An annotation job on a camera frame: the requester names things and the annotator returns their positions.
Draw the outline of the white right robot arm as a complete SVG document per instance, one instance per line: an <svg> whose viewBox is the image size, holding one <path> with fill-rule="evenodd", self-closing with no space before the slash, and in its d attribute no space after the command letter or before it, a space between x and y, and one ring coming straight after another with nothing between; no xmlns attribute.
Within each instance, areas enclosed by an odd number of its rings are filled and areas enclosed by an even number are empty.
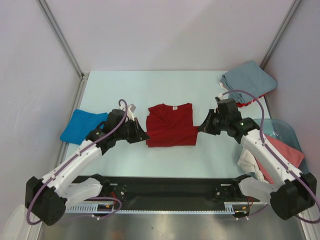
<svg viewBox="0 0 320 240"><path fill-rule="evenodd" d="M250 176L238 177L238 183L230 188L231 196L237 201L250 196L267 203L283 220L319 206L315 176L304 174L291 164L270 143L262 127L250 117L243 118L235 100L230 98L218 99L217 108L208 111L198 129L210 135L226 132L258 160L273 180L270 184Z"/></svg>

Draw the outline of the bright blue t shirt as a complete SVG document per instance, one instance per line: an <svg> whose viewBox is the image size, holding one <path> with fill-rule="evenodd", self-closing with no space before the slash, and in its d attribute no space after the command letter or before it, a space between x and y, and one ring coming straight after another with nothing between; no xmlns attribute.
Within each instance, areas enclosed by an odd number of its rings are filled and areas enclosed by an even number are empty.
<svg viewBox="0 0 320 240"><path fill-rule="evenodd" d="M106 121L108 113L90 113L75 109L66 128L60 135L60 140L69 144L81 145L90 131L101 122Z"/></svg>

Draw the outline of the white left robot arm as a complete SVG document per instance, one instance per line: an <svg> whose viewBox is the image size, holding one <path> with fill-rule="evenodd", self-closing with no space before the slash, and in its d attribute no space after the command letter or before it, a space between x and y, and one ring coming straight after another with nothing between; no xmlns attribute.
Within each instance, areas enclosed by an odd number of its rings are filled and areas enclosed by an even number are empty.
<svg viewBox="0 0 320 240"><path fill-rule="evenodd" d="M51 226L59 221L66 209L85 200L117 201L110 197L110 181L94 174L81 183L73 181L93 161L100 159L118 141L129 144L146 141L149 136L134 116L134 106L113 109L96 128L85 137L80 147L66 161L41 178L31 177L26 183L26 222L40 222Z"/></svg>

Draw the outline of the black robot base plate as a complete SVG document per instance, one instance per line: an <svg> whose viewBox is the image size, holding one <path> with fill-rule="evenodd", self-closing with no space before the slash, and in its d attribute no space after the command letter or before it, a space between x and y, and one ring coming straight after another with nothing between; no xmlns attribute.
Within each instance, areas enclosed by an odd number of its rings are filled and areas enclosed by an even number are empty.
<svg viewBox="0 0 320 240"><path fill-rule="evenodd" d="M122 211L221 211L225 203L251 206L257 199L240 193L232 178L108 176L109 197Z"/></svg>

